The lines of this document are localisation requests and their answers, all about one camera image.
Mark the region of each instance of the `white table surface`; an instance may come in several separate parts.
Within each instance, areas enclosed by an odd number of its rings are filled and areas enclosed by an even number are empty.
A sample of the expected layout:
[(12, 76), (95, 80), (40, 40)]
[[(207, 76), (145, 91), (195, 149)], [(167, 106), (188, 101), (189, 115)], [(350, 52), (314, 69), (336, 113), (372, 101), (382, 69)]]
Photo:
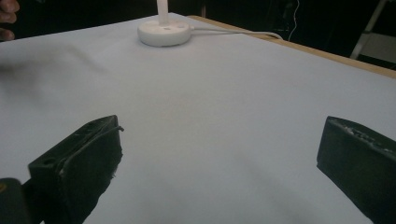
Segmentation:
[(247, 35), (152, 48), (147, 20), (0, 44), (1, 177), (115, 114), (124, 156), (85, 223), (371, 223), (316, 156), (328, 116), (396, 139), (395, 79)]

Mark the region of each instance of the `person's hand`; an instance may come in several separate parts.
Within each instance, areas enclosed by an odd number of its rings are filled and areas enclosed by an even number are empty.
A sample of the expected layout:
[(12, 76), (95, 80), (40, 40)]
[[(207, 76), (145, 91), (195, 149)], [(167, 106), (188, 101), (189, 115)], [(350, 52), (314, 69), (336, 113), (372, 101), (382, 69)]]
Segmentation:
[[(0, 0), (0, 22), (14, 23), (17, 20), (15, 12), (20, 10), (17, 0)], [(0, 40), (13, 40), (14, 33), (0, 28)]]

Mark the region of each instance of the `power cord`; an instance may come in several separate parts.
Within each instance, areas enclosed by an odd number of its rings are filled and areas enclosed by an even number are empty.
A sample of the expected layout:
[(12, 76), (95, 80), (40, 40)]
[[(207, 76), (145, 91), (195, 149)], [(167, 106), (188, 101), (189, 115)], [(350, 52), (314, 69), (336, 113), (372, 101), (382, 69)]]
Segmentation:
[(209, 27), (194, 27), (191, 26), (192, 31), (214, 31), (214, 32), (223, 32), (223, 33), (231, 33), (231, 34), (244, 34), (244, 35), (269, 35), (278, 39), (283, 39), (282, 36), (277, 35), (271, 32), (252, 32), (252, 31), (240, 31), (240, 30), (230, 30), (230, 29), (222, 29), (222, 28), (209, 28)]
[(294, 31), (297, 29), (297, 18), (296, 18), (296, 14), (297, 14), (297, 10), (298, 10), (299, 7), (300, 7), (300, 0), (297, 0), (297, 7), (296, 7), (296, 9), (294, 10), (294, 14), (293, 14), (294, 28), (293, 28), (293, 30), (292, 30), (292, 31), (290, 32), (290, 34), (289, 34), (289, 38), (288, 38), (289, 41), (290, 41), (291, 36), (293, 35)]

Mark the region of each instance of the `dark background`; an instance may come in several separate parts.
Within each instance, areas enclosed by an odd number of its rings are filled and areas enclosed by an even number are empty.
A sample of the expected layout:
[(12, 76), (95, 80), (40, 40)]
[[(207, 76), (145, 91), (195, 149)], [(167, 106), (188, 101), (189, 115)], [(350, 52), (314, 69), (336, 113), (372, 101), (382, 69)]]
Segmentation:
[[(82, 29), (157, 14), (156, 0), (19, 0), (17, 38)], [(300, 0), (290, 41), (349, 57), (379, 0)], [(169, 11), (205, 15), (252, 31), (289, 38), (297, 0), (169, 0)], [(396, 3), (388, 2), (375, 32), (396, 36)]]

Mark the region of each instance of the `white lamp base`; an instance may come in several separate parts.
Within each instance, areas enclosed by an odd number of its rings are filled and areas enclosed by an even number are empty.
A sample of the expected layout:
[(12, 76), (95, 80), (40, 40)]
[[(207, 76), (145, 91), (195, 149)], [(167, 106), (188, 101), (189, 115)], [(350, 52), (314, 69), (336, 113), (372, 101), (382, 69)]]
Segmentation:
[(160, 25), (158, 21), (146, 21), (137, 29), (140, 41), (153, 47), (168, 47), (187, 42), (191, 28), (184, 21), (169, 21)]

